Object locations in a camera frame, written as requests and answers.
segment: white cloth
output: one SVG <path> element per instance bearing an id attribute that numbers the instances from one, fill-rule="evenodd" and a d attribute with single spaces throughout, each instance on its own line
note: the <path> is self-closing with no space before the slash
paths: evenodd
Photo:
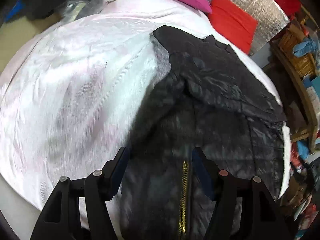
<path id="1" fill-rule="evenodd" d="M 0 76 L 0 173 L 32 205 L 43 208 L 60 176 L 84 178 L 125 145 L 148 88 L 170 71 L 167 53 L 150 39 L 161 25 L 230 43 L 202 12 L 176 0 L 116 0 L 100 14 L 52 26 L 9 62 Z M 231 46 L 280 104 L 265 73 Z M 118 236 L 120 194 L 107 203 Z M 84 201 L 80 213 L 87 227 Z"/>

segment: black jacket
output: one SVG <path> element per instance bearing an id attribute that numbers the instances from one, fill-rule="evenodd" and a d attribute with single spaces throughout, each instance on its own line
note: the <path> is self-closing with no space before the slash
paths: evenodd
<path id="1" fill-rule="evenodd" d="M 168 51 L 171 71 L 145 98 L 132 129 L 121 232 L 124 239 L 202 239 L 215 203 L 192 169 L 193 147 L 236 177 L 260 176 L 276 198 L 285 116 L 230 46 L 169 26 L 153 35 Z"/>

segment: white bed sheet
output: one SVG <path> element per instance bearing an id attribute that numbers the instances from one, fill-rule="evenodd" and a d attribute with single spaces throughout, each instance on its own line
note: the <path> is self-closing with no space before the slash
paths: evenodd
<path id="1" fill-rule="evenodd" d="M 176 0 L 116 0 L 107 4 L 100 14 L 64 26 L 60 23 L 52 26 L 27 42 L 4 69 L 0 76 L 0 173 L 9 185 L 33 206 L 39 210 L 43 208 L 61 175 L 67 175 L 71 179 L 85 177 L 95 169 L 102 168 L 107 160 L 114 157 L 117 149 L 124 145 L 126 133 L 148 86 L 155 84 L 169 71 L 167 66 L 157 68 L 156 59 L 149 56 L 152 49 L 148 43 L 148 35 L 161 25 L 180 28 L 199 38 L 213 34 L 218 41 L 230 44 L 212 28 L 202 12 Z M 143 36 L 144 47 L 135 50 L 135 38 L 138 36 L 139 40 Z M 233 44 L 231 46 L 248 70 L 281 104 L 276 88 L 265 73 L 240 49 Z M 134 69 L 126 65 L 131 57 L 135 60 L 147 57 L 144 60 L 148 64 L 141 61 L 141 69 Z M 109 69 L 105 69 L 106 62 L 110 61 L 113 63 L 111 62 L 111 66 L 108 65 Z M 41 75 L 39 69 L 45 70 L 45 75 Z M 34 130 L 37 120 L 41 120 L 44 113 L 39 107 L 37 112 L 28 116 L 30 105 L 33 105 L 34 111 L 35 99 L 36 104 L 43 106 L 43 100 L 55 98 L 54 95 L 46 94 L 46 88 L 49 90 L 56 86 L 59 80 L 65 78 L 68 79 L 67 82 L 71 82 L 70 76 L 78 80 L 85 75 L 87 81 L 92 82 L 90 74 L 101 74 L 110 82 L 104 84 L 104 89 L 107 90 L 104 93 L 108 100 L 102 100 L 103 106 L 108 110 L 108 118 L 104 120 L 105 134 L 99 137 L 99 140 L 108 137 L 108 145 L 99 142 L 99 149 L 105 145 L 104 154 L 97 153 L 94 146 L 86 145 L 87 154 L 81 155 L 81 161 L 77 155 L 80 148 L 64 151 L 62 156 L 47 156 L 48 153 L 50 155 L 50 152 L 45 150 L 48 146 L 39 147 L 42 141 L 37 138 L 41 138 L 41 133 L 46 131 L 45 125 L 50 124 L 42 123 L 42 130 Z M 132 76 L 137 76 L 138 79 L 135 82 L 130 81 Z M 136 89 L 123 93 L 126 86 Z M 31 92 L 29 95 L 33 95 L 32 99 L 24 96 L 28 90 Z M 82 100 L 89 99 L 90 95 L 87 94 Z M 133 107 L 117 106 L 126 100 L 133 101 Z M 52 104 L 52 112 L 50 108 L 45 108 L 49 114 L 56 114 L 55 111 L 61 104 L 54 100 L 47 100 L 46 103 Z M 77 107 L 79 105 L 71 106 L 73 110 Z M 116 122 L 119 121 L 122 125 L 117 127 Z M 284 178 L 281 195 L 288 187 L 290 170 L 291 143 L 289 128 L 285 123 L 283 135 Z M 117 210 L 119 197 L 120 191 L 110 203 L 107 203 L 118 236 L 121 235 Z M 87 226 L 84 202 L 80 203 L 80 209 L 82 224 Z"/>

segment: zipper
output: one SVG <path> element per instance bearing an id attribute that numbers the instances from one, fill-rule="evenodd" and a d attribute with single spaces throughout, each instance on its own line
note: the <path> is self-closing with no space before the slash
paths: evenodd
<path id="1" fill-rule="evenodd" d="M 179 239 L 185 239 L 187 227 L 187 190 L 188 190 L 189 164 L 182 163 L 182 192 L 180 197 Z"/>

